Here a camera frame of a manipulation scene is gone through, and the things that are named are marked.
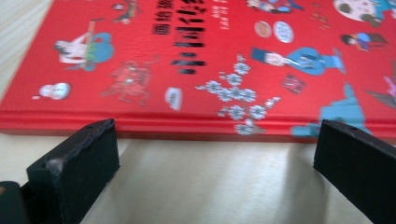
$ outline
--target white flower illustration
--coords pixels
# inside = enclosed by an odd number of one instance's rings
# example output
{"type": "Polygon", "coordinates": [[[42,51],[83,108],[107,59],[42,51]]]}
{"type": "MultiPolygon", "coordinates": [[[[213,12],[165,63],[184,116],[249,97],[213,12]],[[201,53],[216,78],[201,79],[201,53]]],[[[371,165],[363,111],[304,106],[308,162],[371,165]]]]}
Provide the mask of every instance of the white flower illustration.
{"type": "Polygon", "coordinates": [[[195,89],[197,89],[198,91],[204,91],[206,90],[206,86],[197,86],[195,87],[195,89]]]}
{"type": "Polygon", "coordinates": [[[246,61],[246,59],[244,58],[244,56],[242,54],[236,55],[236,60],[240,63],[244,63],[246,61]]]}
{"type": "Polygon", "coordinates": [[[240,105],[233,105],[228,111],[233,120],[241,120],[245,116],[245,110],[240,105]]]}
{"type": "Polygon", "coordinates": [[[274,105],[275,105],[274,100],[268,100],[267,102],[265,102],[265,107],[267,107],[268,109],[271,109],[274,105]]]}
{"type": "Polygon", "coordinates": [[[244,99],[243,99],[244,101],[251,103],[256,100],[257,95],[255,91],[250,89],[245,89],[243,90],[243,92],[244,92],[244,99]]]}
{"type": "Polygon", "coordinates": [[[222,102],[230,102],[233,99],[230,91],[226,88],[221,88],[221,90],[217,92],[217,95],[222,102]]]}
{"type": "Polygon", "coordinates": [[[248,73],[248,71],[250,70],[250,67],[247,64],[245,64],[245,63],[236,63],[236,64],[233,65],[233,70],[237,74],[243,76],[243,75],[246,75],[248,73]]]}
{"type": "Polygon", "coordinates": [[[208,81],[206,83],[206,89],[210,93],[216,94],[221,91],[221,85],[217,81],[208,81]]]}
{"type": "Polygon", "coordinates": [[[227,79],[228,83],[234,87],[239,86],[242,82],[242,78],[237,74],[230,74],[225,78],[227,79]]]}
{"type": "Polygon", "coordinates": [[[251,135],[253,134],[253,127],[246,124],[236,124],[235,130],[241,135],[251,135]]]}
{"type": "Polygon", "coordinates": [[[242,100],[245,97],[245,93],[237,87],[230,88],[230,94],[235,100],[242,100]]]}
{"type": "Polygon", "coordinates": [[[224,106],[219,112],[218,116],[224,118],[228,112],[228,106],[224,106]]]}
{"type": "Polygon", "coordinates": [[[245,124],[248,126],[254,126],[254,121],[252,119],[245,119],[245,124]]]}
{"type": "Polygon", "coordinates": [[[265,107],[261,105],[251,106],[249,112],[250,112],[250,116],[253,117],[254,119],[263,119],[267,114],[265,107]]]}

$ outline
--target cartoon character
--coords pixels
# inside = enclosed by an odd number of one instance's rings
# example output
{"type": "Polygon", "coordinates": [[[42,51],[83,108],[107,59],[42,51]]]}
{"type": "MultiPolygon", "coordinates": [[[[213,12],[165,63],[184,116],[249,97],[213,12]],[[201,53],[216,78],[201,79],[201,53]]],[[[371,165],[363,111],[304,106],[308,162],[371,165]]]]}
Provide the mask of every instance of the cartoon character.
{"type": "Polygon", "coordinates": [[[247,6],[270,13],[290,13],[292,8],[304,10],[301,6],[295,4],[293,0],[247,0],[247,6]]]}
{"type": "Polygon", "coordinates": [[[346,124],[355,126],[367,133],[371,133],[364,126],[365,116],[361,110],[361,105],[355,96],[352,87],[349,84],[344,86],[345,99],[334,101],[330,105],[323,106],[320,109],[320,117],[316,123],[308,123],[305,126],[294,126],[290,129],[294,136],[318,136],[320,123],[324,119],[341,121],[346,124]]]}
{"type": "Polygon", "coordinates": [[[396,61],[392,62],[393,77],[384,76],[385,81],[389,85],[388,94],[383,94],[374,91],[367,91],[370,95],[374,96],[379,102],[396,109],[396,61]]]}
{"type": "Polygon", "coordinates": [[[52,100],[63,100],[69,95],[70,89],[70,85],[64,82],[53,85],[44,85],[38,91],[39,96],[34,96],[33,99],[38,100],[42,96],[52,100]]]}
{"type": "Polygon", "coordinates": [[[89,32],[72,41],[58,40],[55,49],[59,51],[61,63],[71,63],[75,66],[67,69],[93,71],[98,63],[108,61],[114,53],[111,45],[111,34],[93,34],[93,25],[90,23],[89,32]]]}
{"type": "Polygon", "coordinates": [[[391,10],[396,19],[396,0],[334,0],[335,8],[343,16],[355,21],[367,21],[377,27],[384,20],[384,12],[391,10]]]}
{"type": "Polygon", "coordinates": [[[334,55],[322,55],[315,49],[304,47],[284,57],[272,51],[253,48],[251,57],[274,66],[289,65],[312,76],[319,76],[329,68],[338,68],[344,74],[346,71],[341,60],[341,53],[338,49],[333,49],[333,51],[334,55]]]}
{"type": "MultiPolygon", "coordinates": [[[[131,18],[133,18],[136,14],[136,10],[139,7],[137,4],[137,0],[124,0],[126,4],[128,4],[128,8],[125,10],[124,13],[122,13],[120,16],[118,16],[114,22],[121,22],[123,24],[131,24],[131,18]]],[[[123,4],[114,4],[113,9],[115,10],[123,10],[123,4]]]]}
{"type": "Polygon", "coordinates": [[[346,45],[355,45],[359,50],[368,51],[371,48],[384,48],[387,40],[379,34],[357,33],[354,35],[341,35],[346,45]]]}
{"type": "Polygon", "coordinates": [[[119,100],[126,103],[130,103],[127,96],[142,95],[139,104],[145,105],[146,100],[150,97],[147,89],[151,79],[149,65],[156,62],[157,60],[147,62],[144,66],[139,66],[136,61],[123,63],[111,74],[114,77],[114,82],[101,95],[119,94],[119,100]]]}

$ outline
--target book cover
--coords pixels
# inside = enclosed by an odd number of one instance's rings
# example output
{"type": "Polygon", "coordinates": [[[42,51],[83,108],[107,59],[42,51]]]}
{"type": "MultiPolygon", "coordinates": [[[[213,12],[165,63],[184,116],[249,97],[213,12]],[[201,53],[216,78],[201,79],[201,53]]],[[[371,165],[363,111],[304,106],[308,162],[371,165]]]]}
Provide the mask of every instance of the book cover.
{"type": "Polygon", "coordinates": [[[58,0],[4,133],[299,141],[323,119],[396,140],[394,0],[58,0]]]}

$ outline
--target table surface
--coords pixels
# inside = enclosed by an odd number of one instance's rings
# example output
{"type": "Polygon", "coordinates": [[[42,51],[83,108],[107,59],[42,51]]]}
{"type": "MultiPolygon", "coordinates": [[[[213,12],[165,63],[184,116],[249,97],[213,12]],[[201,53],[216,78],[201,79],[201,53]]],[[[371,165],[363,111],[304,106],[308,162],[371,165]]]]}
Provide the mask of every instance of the table surface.
{"type": "MultiPolygon", "coordinates": [[[[2,0],[0,97],[50,2],[2,0]]],[[[65,138],[0,133],[0,181],[23,185],[27,166],[65,138]]],[[[121,168],[82,223],[371,223],[312,168],[316,145],[136,139],[118,144],[121,168]]]]}

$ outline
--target hardcover book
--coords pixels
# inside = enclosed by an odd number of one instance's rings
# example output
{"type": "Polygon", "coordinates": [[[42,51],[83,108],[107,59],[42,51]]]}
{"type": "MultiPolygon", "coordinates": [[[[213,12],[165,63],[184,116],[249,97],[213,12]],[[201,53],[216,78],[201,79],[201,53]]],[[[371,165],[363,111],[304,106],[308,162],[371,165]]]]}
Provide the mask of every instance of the hardcover book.
{"type": "Polygon", "coordinates": [[[0,129],[107,118],[128,137],[300,141],[331,119],[396,140],[396,1],[53,1],[0,129]]]}

